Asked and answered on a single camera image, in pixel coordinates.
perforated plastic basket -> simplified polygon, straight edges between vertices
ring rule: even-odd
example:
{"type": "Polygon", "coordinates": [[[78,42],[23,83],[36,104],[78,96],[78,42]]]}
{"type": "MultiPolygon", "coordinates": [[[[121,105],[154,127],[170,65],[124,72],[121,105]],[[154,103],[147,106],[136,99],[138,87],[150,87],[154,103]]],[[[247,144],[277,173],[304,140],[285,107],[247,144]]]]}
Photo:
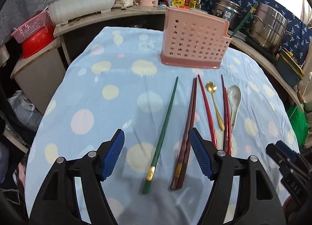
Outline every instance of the perforated plastic basket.
{"type": "Polygon", "coordinates": [[[33,34],[38,32],[45,25],[50,24],[49,12],[47,10],[42,11],[40,14],[31,18],[20,26],[17,30],[12,33],[12,36],[20,44],[33,34]]]}
{"type": "Polygon", "coordinates": [[[163,64],[192,68],[219,68],[231,42],[229,22],[189,9],[166,8],[163,64]]]}

red bowl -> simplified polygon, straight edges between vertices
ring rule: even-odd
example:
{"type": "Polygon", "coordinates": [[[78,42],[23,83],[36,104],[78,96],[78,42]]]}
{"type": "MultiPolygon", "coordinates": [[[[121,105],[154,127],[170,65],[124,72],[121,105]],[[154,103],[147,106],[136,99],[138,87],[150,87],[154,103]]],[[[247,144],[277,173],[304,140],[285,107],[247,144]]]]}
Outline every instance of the red bowl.
{"type": "Polygon", "coordinates": [[[49,43],[54,40],[54,29],[55,27],[52,25],[46,25],[38,32],[33,34],[30,38],[27,38],[22,43],[23,48],[23,59],[26,59],[36,52],[40,51],[44,47],[46,47],[49,43]]]}

pink utensil holder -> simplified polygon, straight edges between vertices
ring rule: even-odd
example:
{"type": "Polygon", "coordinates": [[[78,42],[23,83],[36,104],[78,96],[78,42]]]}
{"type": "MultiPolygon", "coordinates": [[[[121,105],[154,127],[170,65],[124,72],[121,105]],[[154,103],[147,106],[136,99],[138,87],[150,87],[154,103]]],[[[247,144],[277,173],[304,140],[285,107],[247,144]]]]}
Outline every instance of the pink utensil holder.
{"type": "Polygon", "coordinates": [[[166,7],[163,64],[191,68],[220,68],[231,42],[229,22],[189,9],[166,7]]]}

cooking oil bottle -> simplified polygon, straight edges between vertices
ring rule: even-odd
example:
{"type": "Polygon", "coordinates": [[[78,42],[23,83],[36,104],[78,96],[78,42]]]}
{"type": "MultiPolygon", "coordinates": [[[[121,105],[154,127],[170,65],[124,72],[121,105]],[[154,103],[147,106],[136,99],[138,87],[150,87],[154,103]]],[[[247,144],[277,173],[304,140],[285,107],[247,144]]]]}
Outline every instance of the cooking oil bottle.
{"type": "Polygon", "coordinates": [[[190,0],[189,7],[200,9],[200,0],[190,0]]]}

spoon handle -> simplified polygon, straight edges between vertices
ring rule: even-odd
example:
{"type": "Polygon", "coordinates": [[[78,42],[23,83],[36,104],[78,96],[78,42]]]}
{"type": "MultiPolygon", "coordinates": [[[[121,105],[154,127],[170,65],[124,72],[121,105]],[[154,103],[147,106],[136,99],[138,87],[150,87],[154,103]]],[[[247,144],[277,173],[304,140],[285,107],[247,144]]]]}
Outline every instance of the spoon handle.
{"type": "Polygon", "coordinates": [[[223,123],[223,120],[222,120],[222,117],[220,116],[220,113],[218,111],[218,108],[216,107],[216,101],[214,99],[214,96],[213,96],[213,93],[211,93],[211,97],[213,98],[213,105],[215,107],[215,110],[216,110],[216,118],[218,120],[218,124],[219,124],[219,127],[222,131],[224,131],[225,127],[224,127],[224,123],[223,123]]]}

